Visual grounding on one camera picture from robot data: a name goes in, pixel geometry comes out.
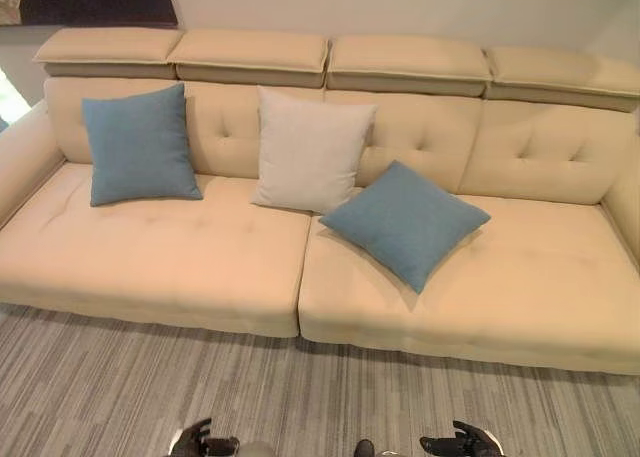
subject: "white pillow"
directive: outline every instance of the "white pillow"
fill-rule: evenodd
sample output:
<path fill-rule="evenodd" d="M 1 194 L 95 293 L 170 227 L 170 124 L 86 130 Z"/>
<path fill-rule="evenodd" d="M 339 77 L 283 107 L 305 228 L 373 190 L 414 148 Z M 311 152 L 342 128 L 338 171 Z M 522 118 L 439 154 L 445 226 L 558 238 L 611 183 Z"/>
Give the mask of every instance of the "white pillow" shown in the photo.
<path fill-rule="evenodd" d="M 327 213 L 353 189 L 375 105 L 311 102 L 258 87 L 260 180 L 254 204 Z"/>

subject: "throw pillow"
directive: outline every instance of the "throw pillow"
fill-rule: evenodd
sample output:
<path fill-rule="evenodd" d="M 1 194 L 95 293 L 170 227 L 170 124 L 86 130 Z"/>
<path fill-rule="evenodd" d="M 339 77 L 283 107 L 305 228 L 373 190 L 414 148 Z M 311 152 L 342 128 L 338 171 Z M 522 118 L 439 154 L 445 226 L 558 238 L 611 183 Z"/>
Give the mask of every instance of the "throw pillow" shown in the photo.
<path fill-rule="evenodd" d="M 93 160 L 91 205 L 202 199 L 189 161 L 184 84 L 124 99 L 83 99 Z"/>
<path fill-rule="evenodd" d="M 345 202 L 377 107 L 258 92 L 260 180 L 252 202 L 319 213 Z"/>
<path fill-rule="evenodd" d="M 490 218 L 394 161 L 373 184 L 320 222 L 420 293 L 440 260 Z"/>

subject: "blue pillow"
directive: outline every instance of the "blue pillow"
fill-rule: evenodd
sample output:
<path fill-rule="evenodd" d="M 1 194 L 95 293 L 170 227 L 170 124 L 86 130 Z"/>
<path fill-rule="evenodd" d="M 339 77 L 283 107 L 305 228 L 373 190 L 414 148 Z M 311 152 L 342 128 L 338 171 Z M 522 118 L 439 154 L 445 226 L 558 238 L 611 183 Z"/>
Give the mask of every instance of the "blue pillow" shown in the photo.
<path fill-rule="evenodd" d="M 449 251 L 490 218 L 394 161 L 373 184 L 320 222 L 420 293 Z"/>
<path fill-rule="evenodd" d="M 202 199 L 189 161 L 184 84 L 124 99 L 83 99 L 93 159 L 91 205 Z"/>

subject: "headrest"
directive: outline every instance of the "headrest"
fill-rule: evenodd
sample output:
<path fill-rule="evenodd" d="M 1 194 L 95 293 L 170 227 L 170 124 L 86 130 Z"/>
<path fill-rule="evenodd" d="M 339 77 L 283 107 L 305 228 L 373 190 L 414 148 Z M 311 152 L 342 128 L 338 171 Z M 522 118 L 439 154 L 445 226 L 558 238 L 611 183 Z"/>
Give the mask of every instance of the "headrest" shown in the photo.
<path fill-rule="evenodd" d="M 169 61 L 183 80 L 320 88 L 326 37 L 287 32 L 188 31 Z"/>
<path fill-rule="evenodd" d="M 477 97 L 491 78 L 480 47 L 418 35 L 344 35 L 333 43 L 327 87 Z"/>
<path fill-rule="evenodd" d="M 566 50 L 493 47 L 488 99 L 524 100 L 633 111 L 640 70 L 607 57 Z"/>
<path fill-rule="evenodd" d="M 62 29 L 33 60 L 51 76 L 175 79 L 167 55 L 181 34 L 139 27 Z"/>

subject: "sofa armrest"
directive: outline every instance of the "sofa armrest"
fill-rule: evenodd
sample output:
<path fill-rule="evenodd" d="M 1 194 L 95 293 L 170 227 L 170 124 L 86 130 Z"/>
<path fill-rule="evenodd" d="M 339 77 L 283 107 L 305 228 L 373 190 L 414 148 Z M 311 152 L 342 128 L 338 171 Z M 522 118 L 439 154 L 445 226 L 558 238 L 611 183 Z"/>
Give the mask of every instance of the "sofa armrest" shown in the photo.
<path fill-rule="evenodd" d="M 0 228 L 62 162 L 44 101 L 0 133 Z"/>
<path fill-rule="evenodd" d="M 640 268 L 640 136 L 629 160 L 604 196 L 604 205 Z"/>

